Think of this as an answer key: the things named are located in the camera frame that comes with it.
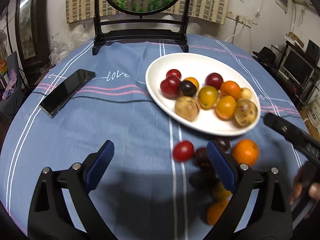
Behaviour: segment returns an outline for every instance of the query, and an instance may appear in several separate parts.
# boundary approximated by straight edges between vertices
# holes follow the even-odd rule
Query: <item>purple cloth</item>
[[[10,80],[5,88],[5,91],[2,95],[2,100],[6,100],[9,96],[11,96],[16,88],[17,83],[17,73],[14,69],[10,71]]]

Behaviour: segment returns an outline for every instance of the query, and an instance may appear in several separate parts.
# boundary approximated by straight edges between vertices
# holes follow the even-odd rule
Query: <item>wall outlet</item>
[[[246,21],[247,21],[246,18],[244,18],[242,16],[239,17],[239,22],[240,23],[245,24]]]
[[[248,27],[252,27],[252,20],[247,20],[247,24],[246,24]]]
[[[227,17],[233,19],[233,17],[235,16],[235,13],[233,11],[228,11],[227,12]]]

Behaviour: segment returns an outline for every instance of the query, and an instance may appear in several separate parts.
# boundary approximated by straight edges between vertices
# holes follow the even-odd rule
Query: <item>black monitor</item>
[[[283,66],[301,85],[313,71],[312,67],[310,67],[308,63],[306,63],[298,54],[296,54],[292,50],[290,50]]]

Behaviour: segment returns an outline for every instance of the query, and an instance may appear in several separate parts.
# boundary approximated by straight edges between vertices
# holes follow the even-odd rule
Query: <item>blue gripper pad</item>
[[[207,155],[225,189],[234,193],[236,191],[236,175],[212,141],[207,144]]]
[[[89,193],[91,190],[95,190],[108,168],[113,155],[115,153],[115,146],[113,142],[106,141],[105,144],[98,151],[98,157],[92,164],[85,176],[85,191]]]

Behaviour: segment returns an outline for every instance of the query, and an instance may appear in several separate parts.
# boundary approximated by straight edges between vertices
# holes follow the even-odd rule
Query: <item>white oval plate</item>
[[[205,78],[214,72],[219,73],[224,81],[232,80],[238,83],[240,87],[249,88],[252,91],[251,101],[258,108],[257,119],[247,127],[240,127],[235,125],[235,121],[232,119],[229,121],[221,120],[216,115],[214,109],[207,111],[201,109],[197,119],[193,122],[189,122],[178,116],[174,111],[175,100],[165,98],[160,90],[160,83],[165,79],[165,75],[170,69],[178,69],[182,75],[181,80],[187,77],[196,78],[200,88],[204,86]],[[260,119],[260,102],[249,82],[233,68],[210,57],[193,53],[173,53],[160,57],[148,67],[146,85],[153,100],[168,115],[185,126],[204,133],[220,136],[237,136],[253,129]]]

